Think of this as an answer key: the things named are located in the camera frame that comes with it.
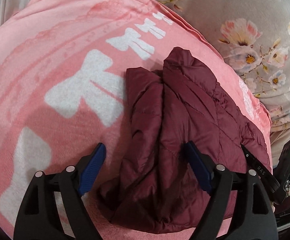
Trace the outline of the pink blanket with white bows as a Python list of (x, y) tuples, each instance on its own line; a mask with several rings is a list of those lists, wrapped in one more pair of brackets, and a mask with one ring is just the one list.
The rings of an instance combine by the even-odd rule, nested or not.
[(162, 69), (174, 47), (215, 75), (272, 168), (269, 114), (201, 33), (155, 0), (31, 0), (0, 27), (0, 226), (13, 235), (34, 173), (57, 173), (102, 142), (97, 185), (131, 141), (125, 74)]

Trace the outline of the maroon quilted puffer jacket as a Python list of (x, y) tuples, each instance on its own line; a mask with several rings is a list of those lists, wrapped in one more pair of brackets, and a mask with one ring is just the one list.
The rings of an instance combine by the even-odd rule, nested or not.
[(271, 167), (261, 131), (188, 50), (175, 47), (162, 70), (129, 68), (126, 93), (131, 141), (119, 175), (99, 189), (109, 222), (156, 234), (197, 226), (210, 197), (182, 153), (189, 141), (234, 172), (247, 169), (242, 147)]

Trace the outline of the grey floral plush blanket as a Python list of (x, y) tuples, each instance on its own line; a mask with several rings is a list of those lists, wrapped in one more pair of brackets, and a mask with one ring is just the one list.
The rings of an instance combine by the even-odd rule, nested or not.
[(216, 48), (269, 111), (273, 164), (290, 140), (290, 0), (157, 0)]

